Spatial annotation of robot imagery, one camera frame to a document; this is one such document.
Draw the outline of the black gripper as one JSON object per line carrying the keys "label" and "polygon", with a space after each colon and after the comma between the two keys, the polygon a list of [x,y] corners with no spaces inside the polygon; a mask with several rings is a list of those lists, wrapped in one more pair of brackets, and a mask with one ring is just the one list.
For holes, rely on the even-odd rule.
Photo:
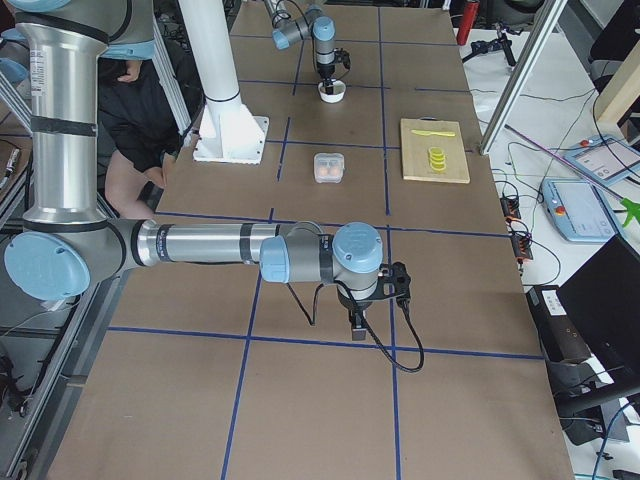
{"label": "black gripper", "polygon": [[328,87],[328,94],[329,95],[333,95],[334,94],[334,73],[335,73],[335,65],[333,63],[329,63],[329,64],[320,64],[317,63],[316,64],[316,71],[318,73],[318,75],[321,78],[321,92],[323,94],[327,94],[327,86]]}
{"label": "black gripper", "polygon": [[363,320],[366,319],[366,310],[375,302],[375,299],[351,299],[341,288],[337,289],[337,296],[340,304],[349,312],[352,340],[364,341],[366,339],[366,327],[363,324]]}

